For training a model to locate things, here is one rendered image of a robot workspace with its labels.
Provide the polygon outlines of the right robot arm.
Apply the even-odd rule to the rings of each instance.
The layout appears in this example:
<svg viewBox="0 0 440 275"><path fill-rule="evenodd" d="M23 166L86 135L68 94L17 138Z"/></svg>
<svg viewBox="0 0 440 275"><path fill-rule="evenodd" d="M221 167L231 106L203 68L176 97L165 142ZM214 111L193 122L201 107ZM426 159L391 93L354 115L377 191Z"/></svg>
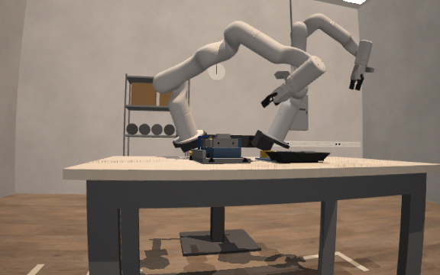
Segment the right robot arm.
<svg viewBox="0 0 440 275"><path fill-rule="evenodd" d="M176 89L168 102L179 136L174 140L176 144L193 141L204 134L203 130L196 129L186 99L189 79L210 66L231 59L238 52L240 44L271 63L298 67L293 73L277 71L274 74L276 79L284 78L294 92L300 92L326 71L325 64L318 57L295 47L283 46L249 24L235 21L226 27L221 41L201 47L188 60L154 77L153 87L157 92L164 94Z"/></svg>

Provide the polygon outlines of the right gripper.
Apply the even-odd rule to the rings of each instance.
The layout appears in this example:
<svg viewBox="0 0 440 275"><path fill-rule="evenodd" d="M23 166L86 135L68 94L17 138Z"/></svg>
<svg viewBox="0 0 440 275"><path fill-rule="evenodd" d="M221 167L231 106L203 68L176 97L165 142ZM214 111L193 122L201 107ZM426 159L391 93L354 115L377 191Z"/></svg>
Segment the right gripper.
<svg viewBox="0 0 440 275"><path fill-rule="evenodd" d="M284 84L282 84L281 86L279 86L278 88L273 90L272 93L265 98L266 100L265 101L263 100L261 102L261 104L265 108L270 104L270 102L274 101L275 106L277 106L277 105L279 105L279 103L287 101L295 93L296 92L294 92L288 86L287 82L285 82ZM274 99L272 97L274 97ZM270 100L270 98L272 98L272 100Z"/></svg>

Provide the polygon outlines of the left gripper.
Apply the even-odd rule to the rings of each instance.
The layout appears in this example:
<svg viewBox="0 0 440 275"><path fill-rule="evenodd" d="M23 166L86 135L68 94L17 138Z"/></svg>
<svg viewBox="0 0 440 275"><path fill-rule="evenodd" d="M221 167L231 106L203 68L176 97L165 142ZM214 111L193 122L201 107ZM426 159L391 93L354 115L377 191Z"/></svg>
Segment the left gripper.
<svg viewBox="0 0 440 275"><path fill-rule="evenodd" d="M354 65L354 69L351 74L351 84L349 86L349 89L354 89L354 85L357 80L357 85L355 87L355 90L360 91L362 82L364 80L365 67L366 66L359 65L359 64Z"/></svg>

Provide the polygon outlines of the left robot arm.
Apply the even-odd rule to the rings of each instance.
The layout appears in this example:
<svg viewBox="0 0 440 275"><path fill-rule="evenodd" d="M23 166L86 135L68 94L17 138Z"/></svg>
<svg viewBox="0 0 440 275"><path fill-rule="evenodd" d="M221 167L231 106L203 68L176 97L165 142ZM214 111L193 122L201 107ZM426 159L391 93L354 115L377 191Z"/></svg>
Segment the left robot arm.
<svg viewBox="0 0 440 275"><path fill-rule="evenodd" d="M372 42L368 40L360 40L357 44L351 35L341 26L323 14L314 14L308 17L304 22L297 21L291 28L291 47L298 48L306 52L306 41L314 31L322 30L328 36L339 42L343 48L354 55L355 64L367 66L372 48ZM357 55L356 55L357 54ZM296 117L299 107L307 94L309 86L295 93L286 102L282 102L269 131L262 132L266 136L273 138L280 143L288 145L284 139Z"/></svg>

